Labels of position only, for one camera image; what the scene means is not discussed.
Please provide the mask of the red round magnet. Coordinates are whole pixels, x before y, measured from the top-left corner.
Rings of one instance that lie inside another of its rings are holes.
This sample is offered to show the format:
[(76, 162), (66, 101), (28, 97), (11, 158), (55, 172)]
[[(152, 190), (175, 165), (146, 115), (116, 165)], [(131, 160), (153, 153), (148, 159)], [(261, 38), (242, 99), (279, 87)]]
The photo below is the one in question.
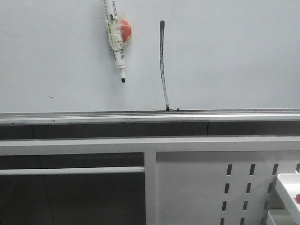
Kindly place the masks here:
[(119, 25), (122, 39), (124, 42), (127, 42), (132, 36), (131, 25), (127, 20), (124, 19), (119, 20)]

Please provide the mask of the white whiteboard marker pen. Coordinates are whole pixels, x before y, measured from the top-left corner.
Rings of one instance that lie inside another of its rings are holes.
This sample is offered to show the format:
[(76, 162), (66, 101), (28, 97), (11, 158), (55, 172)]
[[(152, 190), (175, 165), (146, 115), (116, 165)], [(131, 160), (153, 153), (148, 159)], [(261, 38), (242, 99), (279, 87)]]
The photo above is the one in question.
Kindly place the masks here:
[(119, 18), (114, 0), (103, 0), (106, 30), (110, 44), (110, 50), (113, 53), (115, 66), (119, 70), (120, 79), (125, 83), (125, 56), (124, 56), (124, 41), (121, 35)]

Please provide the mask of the white whiteboard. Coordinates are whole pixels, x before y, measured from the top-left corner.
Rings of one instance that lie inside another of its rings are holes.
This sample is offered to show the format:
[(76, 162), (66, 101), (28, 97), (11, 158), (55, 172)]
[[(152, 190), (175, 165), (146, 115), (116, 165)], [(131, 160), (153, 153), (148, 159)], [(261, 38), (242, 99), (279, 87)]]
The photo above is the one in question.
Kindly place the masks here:
[(0, 3), (2, 113), (300, 106), (297, 0), (118, 0), (121, 82), (101, 0)]

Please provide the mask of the white plastic tray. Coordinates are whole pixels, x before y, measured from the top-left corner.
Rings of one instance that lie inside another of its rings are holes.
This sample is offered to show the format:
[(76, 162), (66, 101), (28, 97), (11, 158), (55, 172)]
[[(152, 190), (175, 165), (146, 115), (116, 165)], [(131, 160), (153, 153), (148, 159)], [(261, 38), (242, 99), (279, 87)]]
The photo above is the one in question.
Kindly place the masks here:
[(299, 173), (280, 173), (277, 175), (275, 190), (282, 200), (285, 209), (296, 224), (300, 224), (300, 204), (296, 195), (300, 193)]

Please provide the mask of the lower white plastic bin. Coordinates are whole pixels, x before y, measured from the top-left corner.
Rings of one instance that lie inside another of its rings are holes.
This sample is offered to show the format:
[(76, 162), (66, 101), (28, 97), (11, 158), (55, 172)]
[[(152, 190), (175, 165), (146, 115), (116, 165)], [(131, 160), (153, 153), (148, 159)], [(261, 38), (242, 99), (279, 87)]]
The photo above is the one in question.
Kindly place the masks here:
[(296, 225), (287, 210), (273, 209), (268, 211), (267, 225)]

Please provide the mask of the small red object in tray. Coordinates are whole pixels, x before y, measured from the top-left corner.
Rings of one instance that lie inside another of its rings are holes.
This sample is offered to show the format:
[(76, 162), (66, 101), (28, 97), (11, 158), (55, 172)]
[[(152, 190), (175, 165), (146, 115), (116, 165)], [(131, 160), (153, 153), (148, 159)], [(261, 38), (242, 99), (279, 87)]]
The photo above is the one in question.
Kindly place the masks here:
[(295, 196), (295, 201), (296, 201), (297, 203), (300, 203), (300, 194), (297, 194), (297, 195)]

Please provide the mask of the white metal pegboard frame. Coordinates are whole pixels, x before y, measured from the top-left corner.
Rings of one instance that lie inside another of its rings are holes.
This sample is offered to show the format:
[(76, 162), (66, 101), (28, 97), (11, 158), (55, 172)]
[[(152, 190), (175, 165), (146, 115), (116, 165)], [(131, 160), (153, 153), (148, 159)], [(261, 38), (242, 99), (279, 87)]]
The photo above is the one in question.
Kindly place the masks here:
[(263, 225), (297, 136), (0, 143), (3, 225)]

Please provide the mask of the aluminium whiteboard tray rail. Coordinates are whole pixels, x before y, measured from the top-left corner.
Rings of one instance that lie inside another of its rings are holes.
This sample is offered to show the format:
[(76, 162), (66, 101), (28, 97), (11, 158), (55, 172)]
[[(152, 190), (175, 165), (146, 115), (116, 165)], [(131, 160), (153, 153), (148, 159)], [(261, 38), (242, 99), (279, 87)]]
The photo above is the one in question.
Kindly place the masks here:
[(107, 112), (1, 113), (1, 125), (299, 121), (299, 109), (150, 110)]

